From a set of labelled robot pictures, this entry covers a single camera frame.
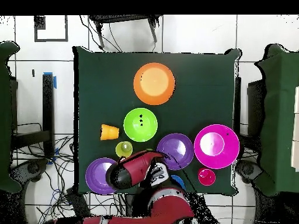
pink bowl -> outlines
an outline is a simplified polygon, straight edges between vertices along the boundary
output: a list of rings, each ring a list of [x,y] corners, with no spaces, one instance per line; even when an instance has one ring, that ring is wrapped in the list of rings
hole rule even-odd
[[[216,180],[216,175],[211,169],[202,167],[199,169],[199,182],[204,186],[211,186]]]
[[[236,133],[225,125],[209,125],[197,134],[194,152],[201,164],[211,169],[222,169],[237,158],[239,139]]]

purple bowl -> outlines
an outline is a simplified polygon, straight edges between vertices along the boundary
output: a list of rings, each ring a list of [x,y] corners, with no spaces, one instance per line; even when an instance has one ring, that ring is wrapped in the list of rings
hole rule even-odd
[[[164,161],[170,170],[183,169],[190,164],[194,156],[194,147],[191,140],[180,133],[172,133],[161,139],[157,151],[163,152],[170,159]]]
[[[87,168],[85,180],[88,187],[98,194],[114,193],[115,189],[111,188],[106,182],[106,172],[108,168],[116,163],[110,158],[100,158],[94,160]]]

lime green bowl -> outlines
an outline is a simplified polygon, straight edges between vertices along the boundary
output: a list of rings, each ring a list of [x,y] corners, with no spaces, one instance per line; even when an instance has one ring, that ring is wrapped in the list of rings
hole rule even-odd
[[[155,114],[146,108],[135,108],[124,118],[124,132],[136,142],[150,140],[158,129]]]

bowl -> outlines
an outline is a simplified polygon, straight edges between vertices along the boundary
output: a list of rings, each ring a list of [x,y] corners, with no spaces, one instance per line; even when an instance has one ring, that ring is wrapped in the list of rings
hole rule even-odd
[[[164,64],[152,62],[143,65],[135,74],[134,91],[137,97],[149,105],[167,102],[175,90],[175,77]]]
[[[239,139],[236,133],[225,125],[209,125],[197,134],[194,152],[205,167],[222,169],[231,165],[237,158]]]
[[[111,188],[106,182],[106,172],[108,168],[116,163],[110,158],[99,158],[94,160],[87,168],[85,180],[88,187],[98,194],[111,194],[115,189]]]
[[[157,151],[169,156],[164,161],[170,170],[185,168],[194,156],[191,140],[180,133],[172,133],[163,137],[157,146]]]
[[[150,140],[158,129],[155,114],[146,108],[135,108],[124,118],[124,132],[136,142]]]

cup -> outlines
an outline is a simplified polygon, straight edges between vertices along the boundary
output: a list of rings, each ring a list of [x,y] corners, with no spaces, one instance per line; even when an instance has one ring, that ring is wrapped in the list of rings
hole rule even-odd
[[[119,129],[113,126],[102,124],[100,129],[100,140],[116,139],[119,137]]]
[[[132,155],[133,152],[133,146],[130,142],[119,142],[116,145],[115,152],[118,157],[124,156],[125,158],[129,157]]]
[[[202,167],[198,172],[199,182],[204,186],[211,186],[216,180],[215,173],[206,167]]]

